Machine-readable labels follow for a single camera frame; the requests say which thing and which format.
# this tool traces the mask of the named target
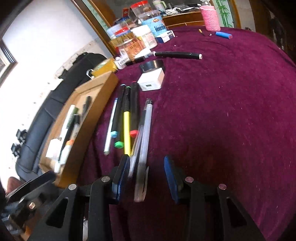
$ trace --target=metal screw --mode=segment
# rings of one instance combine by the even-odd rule
[[[76,187],[77,187],[76,184],[70,184],[68,188],[69,188],[69,190],[72,191],[72,190],[76,189]]]
[[[35,203],[31,202],[31,203],[29,204],[29,208],[30,208],[31,210],[33,210],[35,207],[36,207],[36,204],[35,204]]]
[[[221,190],[225,190],[227,188],[227,186],[223,183],[219,184],[218,186]]]
[[[185,181],[188,183],[192,183],[194,181],[193,177],[186,177]]]
[[[110,177],[104,176],[104,177],[102,177],[101,180],[102,180],[102,182],[106,183],[106,182],[109,182],[110,181]]]

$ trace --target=cardboard box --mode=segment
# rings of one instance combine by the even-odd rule
[[[168,30],[160,35],[158,35],[155,39],[157,43],[163,44],[167,41],[171,40],[173,37],[175,37],[175,34],[172,30]]]
[[[89,141],[93,135],[105,105],[108,102],[117,83],[118,78],[112,71],[102,74],[77,87],[62,108],[59,116],[50,130],[50,134],[47,138],[39,161],[39,167],[43,173],[49,170],[54,170],[55,161],[45,157],[45,155],[50,141],[59,137],[70,106],[72,104],[76,105],[76,107],[79,108],[78,113],[81,114],[86,97],[92,96],[92,103],[86,112],[85,118],[80,123],[79,132],[75,138],[65,167],[62,169],[61,173],[57,174],[55,185],[58,187],[66,188],[69,184],[76,183],[80,166],[83,162],[84,154],[89,145]]]

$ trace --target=jar lid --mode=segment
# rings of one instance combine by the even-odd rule
[[[138,17],[139,18],[143,18],[143,17],[149,17],[149,16],[152,16],[152,15],[160,15],[159,11],[156,9],[156,10],[152,10],[150,12],[145,12],[145,13],[141,13]]]
[[[133,5],[131,5],[131,8],[136,8],[136,7],[144,6],[146,4],[148,4],[148,1],[137,2],[137,3],[133,4]]]

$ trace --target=white wall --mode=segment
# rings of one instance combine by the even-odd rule
[[[234,2],[237,6],[242,29],[248,27],[253,32],[256,32],[253,12],[249,0],[234,0]]]
[[[4,35],[4,43],[18,62],[0,88],[0,179],[4,188],[9,176],[17,177],[10,150],[17,129],[30,126],[49,92],[48,83],[54,81],[62,64],[97,38],[70,0],[34,0]],[[103,42],[96,43],[99,53],[111,57]]]

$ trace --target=clear plastic pen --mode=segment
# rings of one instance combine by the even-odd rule
[[[130,159],[130,171],[128,173],[128,178],[133,177],[133,171],[136,165],[136,160],[140,151],[140,145],[143,137],[143,131],[144,131],[144,121],[145,121],[145,115],[146,115],[146,109],[147,109],[147,104],[151,103],[150,99],[146,100],[144,109],[142,111],[141,119],[139,122],[139,128],[138,128],[138,134],[136,136],[135,142],[133,144],[133,149],[131,151],[131,159]]]
[[[142,202],[145,199],[147,191],[147,177],[149,167],[146,168],[147,163],[147,154],[148,154],[148,145],[149,145],[149,136],[150,136],[150,126],[151,126],[151,117],[152,117],[152,104],[147,105],[143,137],[141,143],[140,157],[137,169],[137,178],[135,186],[135,202]]]

